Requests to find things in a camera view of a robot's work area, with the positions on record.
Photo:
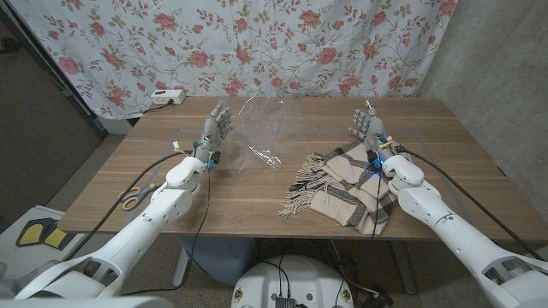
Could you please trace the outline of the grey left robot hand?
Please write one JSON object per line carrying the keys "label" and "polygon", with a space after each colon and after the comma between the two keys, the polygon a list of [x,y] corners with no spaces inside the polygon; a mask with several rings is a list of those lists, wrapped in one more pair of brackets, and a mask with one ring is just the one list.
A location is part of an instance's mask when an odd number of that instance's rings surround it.
{"label": "grey left robot hand", "polygon": [[219,102],[205,119],[200,138],[194,147],[193,157],[206,163],[210,159],[210,155],[218,151],[230,131],[230,107],[224,107],[223,103]]}

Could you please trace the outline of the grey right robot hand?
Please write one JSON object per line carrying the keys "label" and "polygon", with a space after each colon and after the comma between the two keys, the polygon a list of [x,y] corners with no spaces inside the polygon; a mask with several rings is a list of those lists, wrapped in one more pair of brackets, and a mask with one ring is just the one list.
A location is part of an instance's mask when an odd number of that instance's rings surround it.
{"label": "grey right robot hand", "polygon": [[366,99],[365,110],[355,110],[353,121],[354,126],[349,127],[348,130],[361,139],[381,161],[394,156],[390,136],[386,133],[382,120],[368,99]]}

